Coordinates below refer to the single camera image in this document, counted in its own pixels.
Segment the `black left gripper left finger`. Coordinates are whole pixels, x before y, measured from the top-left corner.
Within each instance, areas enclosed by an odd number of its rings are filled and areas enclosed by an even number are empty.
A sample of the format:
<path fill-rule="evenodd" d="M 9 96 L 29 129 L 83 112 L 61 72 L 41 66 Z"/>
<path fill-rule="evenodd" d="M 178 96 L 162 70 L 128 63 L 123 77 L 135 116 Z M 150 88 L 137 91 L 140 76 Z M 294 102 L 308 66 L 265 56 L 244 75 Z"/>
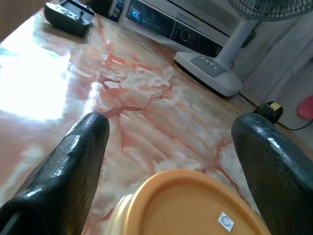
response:
<path fill-rule="evenodd" d="M 90 211 L 110 134 L 107 117 L 85 115 L 0 209 L 3 235 L 79 235 Z"/>

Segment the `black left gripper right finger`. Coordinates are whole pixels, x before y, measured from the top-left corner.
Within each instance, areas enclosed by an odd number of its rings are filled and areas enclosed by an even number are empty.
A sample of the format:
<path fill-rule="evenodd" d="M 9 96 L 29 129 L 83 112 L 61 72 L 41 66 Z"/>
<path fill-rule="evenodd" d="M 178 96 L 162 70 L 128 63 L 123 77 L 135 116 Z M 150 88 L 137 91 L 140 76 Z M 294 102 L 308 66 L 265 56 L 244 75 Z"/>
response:
<path fill-rule="evenodd" d="M 273 235 L 313 233 L 313 162 L 264 117 L 246 113 L 231 127 L 252 197 Z"/>

